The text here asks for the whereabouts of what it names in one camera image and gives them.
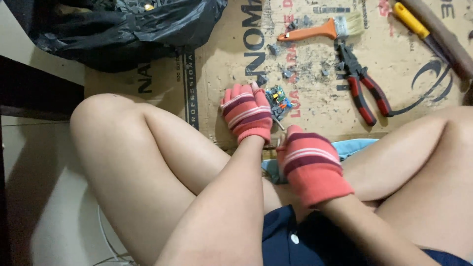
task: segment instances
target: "black plastic bag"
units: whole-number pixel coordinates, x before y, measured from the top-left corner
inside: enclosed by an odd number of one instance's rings
[[[23,6],[18,6],[19,0],[5,2],[16,17],[19,15],[17,20],[37,47],[104,72],[131,70],[139,63],[201,47],[227,6],[227,0],[166,0],[166,4],[138,14],[95,8],[58,16],[52,11],[58,1],[24,1]]]

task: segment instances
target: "button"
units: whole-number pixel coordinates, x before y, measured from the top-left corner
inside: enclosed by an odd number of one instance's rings
[[[299,238],[295,234],[291,235],[291,240],[294,244],[299,244]]]

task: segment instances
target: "pliers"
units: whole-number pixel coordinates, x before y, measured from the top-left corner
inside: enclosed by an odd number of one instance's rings
[[[348,74],[347,81],[350,84],[350,91],[351,95],[353,96],[353,101],[355,102],[355,106],[365,122],[369,126],[374,126],[376,124],[376,118],[366,104],[363,93],[361,92],[360,81],[368,88],[368,91],[375,98],[376,105],[378,105],[381,114],[385,117],[394,116],[383,90],[368,75],[368,68],[361,67],[361,65],[358,63],[358,59],[351,52],[351,49],[345,45],[345,43],[339,44],[338,48],[342,61],[345,62],[344,68]]]

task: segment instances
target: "person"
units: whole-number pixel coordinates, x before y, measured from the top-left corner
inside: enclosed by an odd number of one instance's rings
[[[232,156],[139,98],[76,108],[88,182],[140,265],[469,265],[471,107],[407,123],[342,164],[327,139],[293,125],[278,147],[289,185],[277,186],[261,177],[268,105],[255,83],[225,91]]]

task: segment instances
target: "knit glove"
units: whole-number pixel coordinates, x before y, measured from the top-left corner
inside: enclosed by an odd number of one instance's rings
[[[337,150],[319,134],[291,125],[276,151],[280,169],[304,207],[314,209],[317,203],[353,193],[343,179]]]
[[[271,139],[271,108],[264,90],[253,82],[250,85],[235,84],[225,90],[220,101],[222,115],[228,127],[238,137],[238,144],[251,135],[261,136],[269,143]]]

